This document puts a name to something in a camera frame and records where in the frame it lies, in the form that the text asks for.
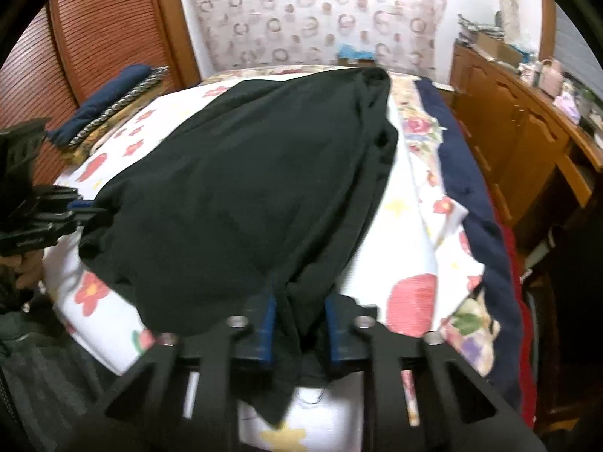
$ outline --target louvered door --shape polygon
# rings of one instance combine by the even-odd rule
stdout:
[[[75,111],[76,104],[55,53],[46,9],[21,36],[0,70],[0,128],[34,117],[52,117],[55,128]],[[44,144],[35,166],[35,182],[52,183],[64,164]]]

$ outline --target black cloth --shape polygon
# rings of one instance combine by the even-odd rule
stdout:
[[[276,423],[323,306],[370,225],[396,152],[378,68],[243,81],[114,177],[81,259],[154,331],[197,334],[251,295],[277,300],[275,372],[245,398]]]
[[[469,151],[451,110],[428,79],[415,82],[425,111],[445,127],[439,161],[446,194],[469,214],[463,221],[471,253],[485,265],[482,279],[489,314],[500,323],[494,340],[494,367],[488,380],[516,410],[522,404],[519,354],[523,338],[522,316],[511,281],[511,266],[502,233],[494,216],[484,177]]]

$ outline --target bed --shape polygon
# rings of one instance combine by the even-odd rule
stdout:
[[[80,167],[65,171],[57,183],[76,187],[84,198],[93,199],[111,178],[240,81],[280,81],[335,68],[237,70],[160,96],[114,131]],[[522,320],[484,181],[433,85],[408,75],[390,77],[388,119],[400,132],[396,163],[372,226],[338,288],[360,304],[377,305],[380,321],[394,331],[413,336],[440,331],[519,409]],[[79,260],[79,236],[76,232],[64,237],[46,251],[44,284],[73,338],[108,369],[122,374],[153,344],[153,335],[137,310]],[[400,241],[403,238],[414,242]],[[375,264],[382,269],[375,270]],[[368,285],[372,290],[366,291]],[[394,292],[416,290],[429,294],[422,298],[427,300],[424,305],[408,308],[392,303]],[[198,379],[192,373],[189,387],[194,388]],[[402,379],[411,424],[418,423],[412,377],[407,373]],[[358,374],[323,388],[298,388],[277,428],[240,402],[239,438],[260,450],[360,452],[362,396]],[[183,416],[191,413],[185,403]]]

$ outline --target wooden cabinet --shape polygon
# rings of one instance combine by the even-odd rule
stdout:
[[[553,174],[569,135],[550,106],[495,63],[459,46],[454,59],[455,115],[498,210],[515,225]]]
[[[484,156],[484,169],[492,181],[503,171],[520,137],[525,103],[521,91],[501,75],[492,77],[490,105],[486,107],[488,120],[476,132],[475,141]]]
[[[515,224],[544,188],[569,137],[539,105],[522,101],[519,137],[502,164],[493,193],[506,221]]]

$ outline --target blue cloth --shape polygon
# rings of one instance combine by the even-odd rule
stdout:
[[[55,146],[67,146],[86,125],[100,117],[108,107],[117,102],[138,83],[147,78],[153,69],[146,64],[133,64],[105,83],[88,98],[71,118],[59,128],[46,133]]]
[[[522,317],[511,282],[511,267],[500,228],[479,167],[471,154],[454,115],[430,80],[415,82],[423,108],[446,128],[439,147],[444,187],[449,197],[462,203],[469,214],[463,222],[476,260],[485,265],[482,279],[488,312],[500,322],[494,341],[494,368],[489,382],[506,401],[519,410],[519,354],[523,338]]]

